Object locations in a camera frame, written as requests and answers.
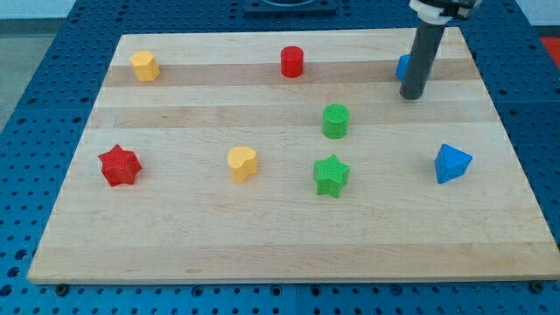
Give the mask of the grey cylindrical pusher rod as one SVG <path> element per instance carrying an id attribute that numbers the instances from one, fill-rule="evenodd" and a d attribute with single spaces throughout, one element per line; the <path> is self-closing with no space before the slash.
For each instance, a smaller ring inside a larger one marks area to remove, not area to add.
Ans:
<path id="1" fill-rule="evenodd" d="M 423 95 L 444 31 L 445 25 L 427 24 L 422 20 L 419 22 L 399 90 L 404 99 L 417 100 Z"/>

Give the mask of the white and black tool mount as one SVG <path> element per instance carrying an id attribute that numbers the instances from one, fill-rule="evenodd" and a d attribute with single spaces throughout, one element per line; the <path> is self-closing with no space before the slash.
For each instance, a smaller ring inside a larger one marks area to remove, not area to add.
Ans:
<path id="1" fill-rule="evenodd" d="M 425 23 L 445 25 L 452 19 L 467 20 L 481 0 L 409 0 L 409 7 Z"/>

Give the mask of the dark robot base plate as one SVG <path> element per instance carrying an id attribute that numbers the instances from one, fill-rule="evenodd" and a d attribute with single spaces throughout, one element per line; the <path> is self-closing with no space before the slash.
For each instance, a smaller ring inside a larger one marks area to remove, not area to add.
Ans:
<path id="1" fill-rule="evenodd" d="M 336 0 L 242 0 L 245 14 L 334 13 Z"/>

